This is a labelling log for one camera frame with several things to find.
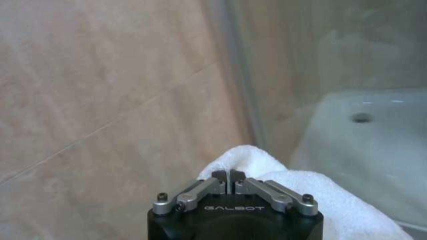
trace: screw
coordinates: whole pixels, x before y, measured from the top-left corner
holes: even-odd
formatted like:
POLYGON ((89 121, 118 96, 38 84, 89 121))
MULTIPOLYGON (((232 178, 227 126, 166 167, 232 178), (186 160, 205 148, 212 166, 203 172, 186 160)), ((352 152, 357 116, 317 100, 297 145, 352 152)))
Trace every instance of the screw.
POLYGON ((313 198, 313 196, 312 196, 311 194, 304 194, 304 195, 301 196, 301 201, 303 201, 304 203, 312 204, 312 203, 315 202, 315 198, 313 198))
POLYGON ((185 211, 185 204, 178 202, 174 206, 174 210, 176 212, 182 213, 185 211))
POLYGON ((168 194, 165 192, 160 192, 157 194, 157 201, 166 201, 168 200, 168 194))

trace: sink drain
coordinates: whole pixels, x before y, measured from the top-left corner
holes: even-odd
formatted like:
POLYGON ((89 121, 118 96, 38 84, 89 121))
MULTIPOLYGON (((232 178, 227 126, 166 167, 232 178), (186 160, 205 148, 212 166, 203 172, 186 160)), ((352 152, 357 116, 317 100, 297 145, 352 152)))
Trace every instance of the sink drain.
POLYGON ((373 120, 372 115, 365 112, 355 113, 351 116, 351 121, 356 124, 367 124, 367 123, 372 122, 372 120, 373 120))

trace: tiled wall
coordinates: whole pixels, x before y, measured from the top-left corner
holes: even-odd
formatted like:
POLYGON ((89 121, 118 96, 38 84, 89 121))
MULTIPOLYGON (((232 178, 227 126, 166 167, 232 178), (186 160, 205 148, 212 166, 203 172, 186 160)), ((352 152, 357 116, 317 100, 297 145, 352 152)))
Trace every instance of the tiled wall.
POLYGON ((199 0, 0 3, 0 239, 145 239, 150 200, 251 143, 199 0))

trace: printed logo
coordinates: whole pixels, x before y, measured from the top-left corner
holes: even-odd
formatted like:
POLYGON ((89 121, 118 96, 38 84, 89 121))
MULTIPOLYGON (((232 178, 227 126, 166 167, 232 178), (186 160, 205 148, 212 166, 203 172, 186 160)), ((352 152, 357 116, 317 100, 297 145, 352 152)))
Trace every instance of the printed logo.
POLYGON ((260 211, 265 207, 264 206, 233 206, 233 207, 227 207, 227 206, 205 206, 204 210, 208 211, 260 211))

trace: white towel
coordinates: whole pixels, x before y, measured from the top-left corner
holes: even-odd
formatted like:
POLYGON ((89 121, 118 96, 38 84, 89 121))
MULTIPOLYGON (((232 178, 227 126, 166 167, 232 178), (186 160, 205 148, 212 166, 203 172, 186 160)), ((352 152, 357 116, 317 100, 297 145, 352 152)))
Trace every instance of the white towel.
POLYGON ((399 225, 369 204, 345 191, 327 176, 288 170, 261 149, 241 145, 229 149, 200 172, 199 179, 216 170, 236 169, 245 177, 273 180, 299 194, 313 195, 324 216, 325 240, 411 240, 399 225))

